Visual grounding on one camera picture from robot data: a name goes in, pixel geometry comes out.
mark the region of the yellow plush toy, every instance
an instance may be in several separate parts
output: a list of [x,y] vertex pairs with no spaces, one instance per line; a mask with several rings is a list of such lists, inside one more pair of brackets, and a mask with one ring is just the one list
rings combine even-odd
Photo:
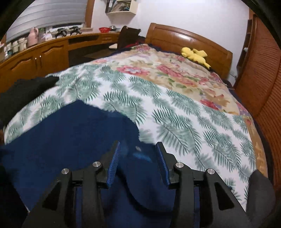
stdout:
[[184,58],[188,58],[188,57],[194,55],[194,52],[191,51],[190,48],[188,48],[188,47],[183,47],[181,50],[181,53]]
[[190,48],[188,47],[184,47],[181,50],[182,56],[185,58],[188,58],[189,60],[193,61],[193,62],[198,62],[201,65],[204,65],[206,68],[210,68],[211,66],[209,64],[206,63],[206,60],[198,55],[195,54],[193,51],[190,50]]
[[200,55],[200,56],[203,57],[203,58],[205,58],[205,57],[208,56],[207,53],[204,52],[203,50],[198,51],[198,50],[196,50],[196,49],[193,49],[192,51],[193,51],[195,54]]

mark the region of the pink vase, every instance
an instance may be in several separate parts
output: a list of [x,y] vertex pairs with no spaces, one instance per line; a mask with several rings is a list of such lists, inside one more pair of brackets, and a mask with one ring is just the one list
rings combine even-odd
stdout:
[[30,29],[28,38],[27,38],[27,45],[30,47],[38,43],[38,28],[32,27]]

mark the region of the bedspread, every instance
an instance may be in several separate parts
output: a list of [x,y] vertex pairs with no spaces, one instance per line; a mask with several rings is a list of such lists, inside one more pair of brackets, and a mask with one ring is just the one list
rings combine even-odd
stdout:
[[266,177],[268,176],[264,148],[251,115],[232,96],[216,73],[182,56],[156,51],[147,44],[135,46],[131,51],[95,60],[92,63],[106,63],[113,70],[149,80],[214,110],[241,115],[253,142],[257,168]]
[[[246,208],[248,177],[260,161],[266,166],[263,148],[257,142],[259,137],[256,141],[253,137],[257,133],[251,117],[216,74],[175,54],[142,45],[55,76],[60,78],[56,86],[30,102],[8,124],[6,144],[61,107],[82,100],[126,115],[137,125],[140,141],[162,141],[167,152],[191,169],[215,169]],[[192,82],[191,87],[183,84],[184,78]],[[209,90],[218,96],[221,91],[225,106],[207,98],[205,91]],[[267,175],[266,168],[258,169]]]

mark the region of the wooden wardrobe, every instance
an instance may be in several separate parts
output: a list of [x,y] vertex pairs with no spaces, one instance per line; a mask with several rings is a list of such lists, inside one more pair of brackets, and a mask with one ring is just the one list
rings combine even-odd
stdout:
[[277,190],[281,188],[281,50],[263,22],[255,15],[253,19],[247,62],[234,88],[269,142]]

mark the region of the window blind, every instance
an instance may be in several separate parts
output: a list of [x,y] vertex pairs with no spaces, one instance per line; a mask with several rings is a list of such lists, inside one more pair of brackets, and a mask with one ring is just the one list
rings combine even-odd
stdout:
[[35,0],[7,31],[7,41],[28,33],[30,28],[85,21],[87,0]]

